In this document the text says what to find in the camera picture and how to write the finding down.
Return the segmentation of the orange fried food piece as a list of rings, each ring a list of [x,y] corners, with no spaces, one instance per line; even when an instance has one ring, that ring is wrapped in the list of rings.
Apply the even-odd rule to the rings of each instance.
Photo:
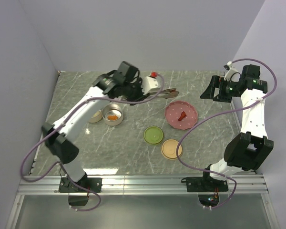
[[[115,120],[118,120],[119,117],[116,116],[116,115],[109,115],[109,116],[107,116],[107,119],[108,119],[109,121],[115,121]]]

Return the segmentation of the steel food tongs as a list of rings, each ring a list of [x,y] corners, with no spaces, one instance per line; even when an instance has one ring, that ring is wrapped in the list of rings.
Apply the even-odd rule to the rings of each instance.
[[[158,91],[149,92],[145,96],[148,98],[148,97],[154,96],[157,93]],[[159,94],[156,96],[156,98],[169,99],[169,98],[175,98],[178,95],[179,95],[179,91],[177,91],[176,88],[169,88],[169,89],[160,91]]]

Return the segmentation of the red sausage piece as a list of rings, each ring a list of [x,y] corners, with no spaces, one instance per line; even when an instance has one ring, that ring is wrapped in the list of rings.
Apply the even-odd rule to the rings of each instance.
[[[180,117],[178,118],[178,121],[182,121],[184,118],[186,118],[186,112],[185,111],[182,111],[181,114],[180,114]]]

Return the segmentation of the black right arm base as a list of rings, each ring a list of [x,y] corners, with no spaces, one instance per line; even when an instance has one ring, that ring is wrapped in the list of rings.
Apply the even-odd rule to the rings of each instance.
[[[219,205],[219,193],[229,190],[226,181],[207,180],[203,177],[185,177],[181,180],[186,184],[188,193],[198,193],[198,200],[203,208],[213,208]]]

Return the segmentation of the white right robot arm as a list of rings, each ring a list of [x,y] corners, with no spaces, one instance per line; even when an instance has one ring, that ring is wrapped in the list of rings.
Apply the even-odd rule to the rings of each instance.
[[[274,148],[265,128],[265,101],[267,82],[260,79],[260,67],[246,65],[242,72],[231,62],[225,65],[225,76],[212,76],[207,89],[200,96],[215,102],[229,103],[239,97],[244,110],[240,133],[227,145],[223,159],[207,167],[201,178],[203,189],[210,191],[239,171],[256,170]],[[239,74],[237,82],[232,81]]]

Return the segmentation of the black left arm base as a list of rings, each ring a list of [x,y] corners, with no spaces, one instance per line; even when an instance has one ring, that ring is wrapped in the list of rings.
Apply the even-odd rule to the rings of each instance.
[[[68,175],[62,176],[60,169],[60,186],[59,193],[68,193],[68,204],[69,208],[75,211],[91,211],[99,207],[101,204],[101,196],[99,193],[102,189],[102,178],[100,177],[88,177],[86,173],[77,182],[72,181]],[[94,195],[97,197],[95,206],[91,208],[84,208],[89,200],[90,196]]]

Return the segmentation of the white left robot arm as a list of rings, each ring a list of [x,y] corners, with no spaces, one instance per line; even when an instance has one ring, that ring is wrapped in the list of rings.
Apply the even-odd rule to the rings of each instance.
[[[59,159],[76,192],[87,187],[87,175],[77,158],[79,149],[73,142],[92,116],[113,99],[123,96],[127,101],[138,101],[143,96],[141,84],[140,70],[123,61],[118,69],[98,76],[67,114],[53,124],[42,126],[46,147]]]

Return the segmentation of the pink dotted plate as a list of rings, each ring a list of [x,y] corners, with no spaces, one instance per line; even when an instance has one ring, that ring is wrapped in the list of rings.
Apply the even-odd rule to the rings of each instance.
[[[180,130],[192,128],[198,121],[196,108],[185,101],[169,103],[165,108],[164,116],[170,126]]]

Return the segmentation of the cream steel round container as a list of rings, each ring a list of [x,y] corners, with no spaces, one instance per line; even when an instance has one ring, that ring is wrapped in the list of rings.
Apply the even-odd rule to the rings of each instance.
[[[98,110],[88,121],[88,123],[97,123],[102,120],[102,111]]]

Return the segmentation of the green round lid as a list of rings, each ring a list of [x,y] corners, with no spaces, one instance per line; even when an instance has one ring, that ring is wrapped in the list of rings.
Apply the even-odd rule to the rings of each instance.
[[[143,138],[150,145],[158,145],[164,138],[163,130],[157,126],[150,126],[145,129]]]

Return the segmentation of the beige round lid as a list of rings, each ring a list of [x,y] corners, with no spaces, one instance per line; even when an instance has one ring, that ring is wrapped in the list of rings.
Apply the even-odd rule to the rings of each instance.
[[[176,152],[178,146],[178,141],[175,139],[167,139],[162,143],[161,153],[162,155],[169,160],[176,160],[178,156],[182,155],[183,149],[182,146],[179,146],[178,153]]]

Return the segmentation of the aluminium mounting rail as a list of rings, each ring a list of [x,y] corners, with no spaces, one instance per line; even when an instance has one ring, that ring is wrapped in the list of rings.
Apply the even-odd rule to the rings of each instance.
[[[155,204],[155,220],[142,227],[218,229],[277,229],[276,217],[264,176],[250,170],[237,172],[228,180],[228,191],[220,192],[219,209],[207,209],[198,201],[198,192],[188,192],[186,174],[118,174],[116,168],[87,170],[90,178],[101,181],[99,196],[93,196],[89,210],[66,206],[69,193],[59,191],[60,176],[28,176],[20,182],[9,217],[9,229],[95,228],[101,217],[106,222],[114,212],[125,213],[127,221],[114,220],[114,226],[130,225],[141,213],[150,213]]]

